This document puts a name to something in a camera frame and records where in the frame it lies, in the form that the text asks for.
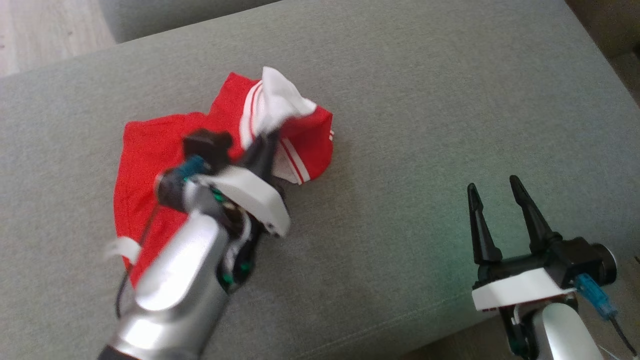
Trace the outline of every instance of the couch cushion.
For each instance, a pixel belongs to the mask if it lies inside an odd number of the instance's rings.
[[[553,229],[634,246],[640,111],[562,0],[285,0],[0,79],[8,359],[95,357],[115,328],[124,124],[263,65],[333,112],[333,163],[285,189],[291,234],[205,359],[389,359],[480,321],[472,181],[506,257],[528,251],[511,174]]]

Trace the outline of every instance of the blue cable connector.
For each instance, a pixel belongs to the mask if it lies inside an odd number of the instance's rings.
[[[618,310],[611,304],[607,294],[600,286],[589,276],[589,274],[580,274],[573,280],[575,289],[596,308],[598,314],[604,320],[609,320],[618,314]]]
[[[175,170],[187,181],[191,176],[205,172],[204,159],[198,155],[194,155]]]

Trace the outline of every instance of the wooden floor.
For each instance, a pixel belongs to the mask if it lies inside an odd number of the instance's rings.
[[[114,45],[97,0],[0,0],[0,77]]]
[[[0,77],[114,45],[97,0],[0,0]],[[631,55],[611,61],[623,82],[640,90],[636,62]],[[640,91],[633,93],[640,103]],[[608,291],[621,310],[620,322],[628,337],[640,347],[640,264],[631,255],[621,263],[620,279]],[[630,359],[610,324],[601,321],[585,301],[581,304],[581,314],[596,341],[620,359]],[[493,318],[402,359],[514,358],[499,319]]]

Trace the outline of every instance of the white tag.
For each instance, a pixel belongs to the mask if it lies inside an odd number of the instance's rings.
[[[136,243],[132,238],[121,236],[113,241],[110,241],[104,247],[104,259],[111,258],[112,256],[124,256],[129,259],[132,264],[135,264],[140,254],[140,244]]]

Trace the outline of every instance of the cable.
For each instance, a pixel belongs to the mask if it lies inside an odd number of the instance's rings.
[[[612,317],[609,318],[609,320],[611,321],[611,324],[613,324],[613,327],[614,327],[614,329],[616,329],[616,332],[618,333],[618,335],[620,335],[620,338],[622,339],[622,342],[625,344],[627,349],[629,349],[629,351],[631,351],[631,354],[633,354],[633,356],[638,356],[637,351],[631,345],[631,343],[629,342],[629,340],[625,336],[625,333],[622,332],[622,329],[620,328],[620,324],[618,324],[618,321],[616,320],[616,318],[614,316],[612,316]]]
[[[140,236],[140,241],[138,242],[140,244],[141,249],[142,249],[142,246],[144,246],[145,241],[147,240],[147,236],[149,235],[149,231],[151,230],[151,224],[153,224],[154,218],[156,217],[158,210],[160,210],[160,204],[156,203],[156,205],[154,206],[154,209],[151,211],[151,215],[149,215],[149,217],[147,218],[145,229],[142,230],[142,236]],[[129,274],[131,273],[132,268],[133,268],[133,264],[129,262],[129,266],[127,266],[127,269],[125,270],[124,275],[122,276],[122,280],[120,281],[120,286],[118,287],[118,293],[116,294],[116,300],[114,303],[117,319],[119,319],[122,315],[120,312],[120,303],[122,301],[122,294],[124,293],[124,288],[127,286],[127,280],[129,279]]]
[[[597,344],[599,348],[602,349],[602,351],[606,352],[609,356],[611,356],[613,359],[615,360],[620,360],[619,357],[615,356],[611,351],[605,349],[603,346],[601,346],[600,344]]]

